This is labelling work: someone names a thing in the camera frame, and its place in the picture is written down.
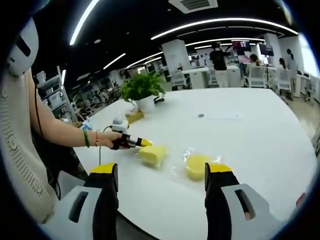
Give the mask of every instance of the white pillar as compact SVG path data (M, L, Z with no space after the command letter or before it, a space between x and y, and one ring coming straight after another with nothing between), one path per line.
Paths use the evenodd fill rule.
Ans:
M158 73L160 71L158 61L153 61L152 65L154 66L154 70Z
M112 82L113 88L115 87L113 82L116 82L119 85L119 87L121 87L122 84L124 83L123 79L121 78L117 70L113 70L110 72L110 79L112 80L111 82Z
M270 56L270 62L275 67L278 67L280 65L279 59L282 57L278 37L277 37L277 35L271 34L271 33L266 33L263 36L265 39L265 43L268 46L272 46L272 48L273 48L274 56Z
M179 39L162 44L163 54L170 74L178 70L180 65L184 70L190 69L191 64L185 42Z

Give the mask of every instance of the person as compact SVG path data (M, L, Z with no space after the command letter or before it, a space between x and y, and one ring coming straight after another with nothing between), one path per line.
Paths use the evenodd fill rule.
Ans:
M31 66L38 52L39 40L31 19L20 33L7 58L0 91L0 142L3 164L15 193L38 224L54 215L57 200L48 183L47 170L32 142L31 128L46 140L66 147L86 146L84 131L53 117L44 106L33 81ZM87 131L90 146L112 148L120 139L118 132Z
M77 102L76 102L76 105L79 109L86 109L86 105L84 103L84 101L82 101L82 99L79 99Z
M261 66L261 64L260 64L260 61L259 61L257 55L251 54L250 55L250 64L245 69L245 75L248 77L250 74L250 69L252 67L259 67L259 66Z
M109 95L106 92L106 90L101 90L101 95L104 97L105 101L108 102L109 101Z
M291 93L288 95L288 97L290 98L290 100L293 100L293 93L296 91L296 81L297 81L297 77L298 77L298 67L297 67L297 62L295 60L295 56L294 54L292 53L292 51L288 48L286 50L286 53L288 54L288 57L287 57L287 68L289 70L291 70Z
M210 53L210 60L215 70L216 81L218 82L219 88L228 87L228 74L227 65L225 62L226 54L221 50L220 44L214 42L211 45L213 51Z
M205 65L206 65L207 67L212 66L212 63L211 63L211 61L210 61L210 57L208 56L208 53L205 54L204 59L205 59Z
M203 55L199 57L199 66L204 67L206 65L206 60Z
M282 57L279 59L279 64L283 67L283 69L287 69L286 62Z
M99 102L102 101L102 98L101 98L101 96L100 96L100 94L99 94L98 91L95 91L95 92L94 92L94 96L99 100Z
M88 98L84 101L84 103L85 103L85 106L86 106L87 108L90 108L91 99L88 97Z

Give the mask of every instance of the black ceiling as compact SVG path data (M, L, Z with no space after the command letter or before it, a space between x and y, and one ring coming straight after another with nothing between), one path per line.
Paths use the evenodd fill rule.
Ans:
M90 2L91 0L52 0L34 16L39 35L39 51L32 67L33 74L44 70L50 75L59 65L67 70L64 84L66 89L70 89L81 83L76 81L79 76L102 70L123 53L126 56L102 73L108 74L111 70L125 68L156 54L160 52L161 44L176 38L188 44L219 38L255 38L267 32L247 27L265 28L279 31L279 36L292 36L289 31L278 27L232 21L206 23L184 28L155 40L150 39L172 28L208 19L261 19L297 31L297 26L289 26L283 11L271 0L218 0L218 8L189 14L182 13L168 3L168 0L100 0L85 21L75 44L69 46L74 29Z

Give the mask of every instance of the hand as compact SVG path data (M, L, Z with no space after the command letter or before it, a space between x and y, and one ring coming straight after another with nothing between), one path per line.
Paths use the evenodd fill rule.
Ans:
M122 134L116 131L99 132L99 145L106 146L111 149L114 147L113 141L120 139L121 137Z

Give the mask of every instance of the air vent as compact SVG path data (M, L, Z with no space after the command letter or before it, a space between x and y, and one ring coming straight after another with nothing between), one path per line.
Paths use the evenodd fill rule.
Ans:
M217 0L169 0L169 3L184 14L218 7Z

